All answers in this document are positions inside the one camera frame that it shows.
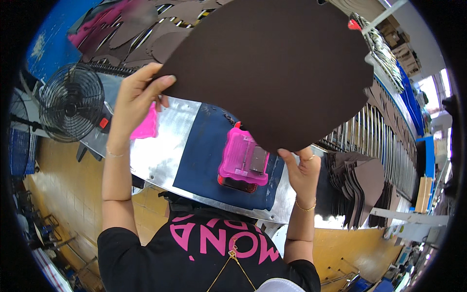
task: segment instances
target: white pole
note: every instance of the white pole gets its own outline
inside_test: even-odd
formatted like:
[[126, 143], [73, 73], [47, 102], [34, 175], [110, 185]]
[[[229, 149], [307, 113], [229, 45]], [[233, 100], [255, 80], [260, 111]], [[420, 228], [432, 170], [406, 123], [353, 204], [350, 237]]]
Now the white pole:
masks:
[[449, 221], [448, 215], [431, 216], [431, 215], [424, 215], [424, 214], [417, 214], [417, 213], [395, 212], [395, 211], [390, 211], [390, 210], [380, 209], [380, 208], [373, 208], [370, 214], [380, 216], [380, 217], [404, 220], [404, 221], [407, 221], [407, 223], [420, 223], [420, 224], [427, 224], [431, 226], [447, 225]]
[[367, 25], [367, 27], [365, 27], [361, 31], [361, 33], [363, 35], [367, 34], [372, 28], [380, 24], [383, 20], [385, 20], [389, 15], [393, 14], [394, 11], [399, 9], [405, 3], [407, 3], [407, 0], [399, 0], [396, 3], [394, 3], [389, 9], [386, 9], [383, 13], [377, 16], [369, 25]]

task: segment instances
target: woman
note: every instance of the woman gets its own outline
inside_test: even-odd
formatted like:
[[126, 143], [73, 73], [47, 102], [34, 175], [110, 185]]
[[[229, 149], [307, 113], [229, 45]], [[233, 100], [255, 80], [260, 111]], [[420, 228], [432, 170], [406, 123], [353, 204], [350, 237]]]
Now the woman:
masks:
[[251, 219], [200, 204], [188, 211], [171, 210], [169, 221], [141, 246], [130, 194], [129, 137], [152, 102], [158, 111], [161, 105], [169, 106], [167, 97], [160, 99], [159, 94], [174, 84], [174, 76], [147, 86], [161, 67], [151, 63], [125, 78], [115, 105], [102, 183], [103, 232], [98, 238], [106, 290], [320, 291], [312, 250], [321, 163], [310, 147], [297, 152], [298, 166], [289, 151], [278, 150], [297, 192], [284, 259], [267, 234], [244, 222]]

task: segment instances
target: bracelet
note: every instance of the bracelet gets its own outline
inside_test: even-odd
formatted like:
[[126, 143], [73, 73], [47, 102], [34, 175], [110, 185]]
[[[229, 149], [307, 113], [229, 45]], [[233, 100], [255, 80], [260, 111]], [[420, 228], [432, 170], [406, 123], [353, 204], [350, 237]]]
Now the bracelet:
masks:
[[311, 211], [311, 210], [314, 210], [315, 207], [316, 207], [316, 197], [315, 197], [315, 203], [313, 204], [313, 207], [311, 207], [310, 209], [303, 209], [303, 208], [298, 204], [297, 197], [295, 197], [295, 204], [297, 205], [297, 207], [299, 207], [299, 208], [302, 209], [303, 211], [309, 212], [309, 211]]
[[112, 154], [112, 152], [110, 152], [108, 146], [106, 146], [106, 151], [107, 151], [107, 154], [108, 154], [110, 157], [122, 157], [122, 156], [125, 155], [125, 154], [122, 154], [122, 155], [115, 155], [115, 154]]

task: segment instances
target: wooden floor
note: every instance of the wooden floor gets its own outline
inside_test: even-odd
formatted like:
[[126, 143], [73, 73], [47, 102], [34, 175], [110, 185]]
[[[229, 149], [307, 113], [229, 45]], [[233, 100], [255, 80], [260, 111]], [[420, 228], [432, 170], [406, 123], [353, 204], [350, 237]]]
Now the wooden floor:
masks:
[[[53, 214], [57, 218], [58, 231], [64, 238], [77, 235], [72, 248], [81, 258], [90, 260], [97, 255], [96, 241], [102, 227], [100, 193], [104, 160], [98, 162], [87, 153], [78, 163], [78, 145], [43, 138], [36, 158], [41, 170], [28, 176], [25, 185], [42, 215]], [[161, 191], [154, 186], [133, 196], [136, 226], [143, 245], [167, 222], [164, 217], [167, 201], [157, 196]], [[350, 271], [350, 266], [340, 260], [342, 257], [357, 266], [366, 280], [379, 280], [401, 250], [394, 246], [394, 241], [386, 241], [381, 236], [382, 230], [378, 229], [317, 229], [313, 257], [321, 282], [325, 282], [326, 277], [337, 277], [329, 266], [335, 271]], [[68, 248], [62, 248], [62, 252], [75, 268], [84, 265]], [[90, 269], [99, 273], [97, 263]], [[324, 286], [322, 291], [338, 291], [344, 282]]]

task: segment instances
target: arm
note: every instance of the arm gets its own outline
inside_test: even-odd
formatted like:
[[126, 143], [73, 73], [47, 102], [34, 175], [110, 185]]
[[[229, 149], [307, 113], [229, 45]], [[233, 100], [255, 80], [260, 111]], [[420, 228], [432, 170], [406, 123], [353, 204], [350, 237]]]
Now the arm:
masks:
[[297, 193], [297, 203], [301, 207], [295, 204], [290, 215], [284, 247], [284, 261], [290, 263], [298, 259], [305, 259], [313, 263], [315, 212], [303, 209], [310, 209], [314, 206], [321, 158], [313, 156], [311, 148], [307, 147], [297, 152], [297, 155], [300, 156], [300, 164], [297, 165], [294, 156], [289, 151], [279, 149], [278, 153], [287, 164], [290, 185]]
[[161, 64], [150, 63], [125, 78], [115, 104], [106, 159], [102, 176], [102, 229], [123, 227], [137, 235], [131, 202], [130, 135], [148, 114], [149, 106], [157, 101], [169, 106], [166, 96], [159, 94], [175, 82], [173, 76], [163, 76], [146, 87]]

